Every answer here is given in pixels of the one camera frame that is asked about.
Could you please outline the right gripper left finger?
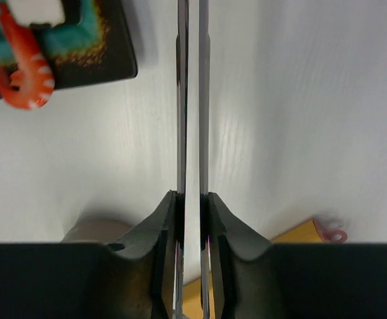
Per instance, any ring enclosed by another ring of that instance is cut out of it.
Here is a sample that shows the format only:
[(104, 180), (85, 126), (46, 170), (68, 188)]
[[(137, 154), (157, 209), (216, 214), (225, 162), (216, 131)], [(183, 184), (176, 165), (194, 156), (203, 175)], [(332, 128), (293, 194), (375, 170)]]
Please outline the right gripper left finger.
[(107, 318), (171, 318), (175, 276), (175, 207), (168, 191), (154, 212), (121, 237), (106, 275)]

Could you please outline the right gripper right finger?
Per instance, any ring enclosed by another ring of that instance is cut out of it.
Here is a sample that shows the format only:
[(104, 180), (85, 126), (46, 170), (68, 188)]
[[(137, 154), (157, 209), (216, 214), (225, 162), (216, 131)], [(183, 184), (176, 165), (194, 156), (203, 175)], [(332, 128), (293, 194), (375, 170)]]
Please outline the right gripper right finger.
[(206, 196), (206, 230), (216, 318), (270, 318), (270, 242), (233, 214), (219, 195)]

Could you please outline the metal serving tongs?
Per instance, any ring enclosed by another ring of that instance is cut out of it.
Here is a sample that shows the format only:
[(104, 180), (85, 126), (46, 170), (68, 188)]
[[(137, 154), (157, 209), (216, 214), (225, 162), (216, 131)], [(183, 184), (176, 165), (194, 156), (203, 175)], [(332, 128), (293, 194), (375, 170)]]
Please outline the metal serving tongs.
[(208, 244), (210, 37), (208, 1), (177, 1), (175, 316), (212, 318)]

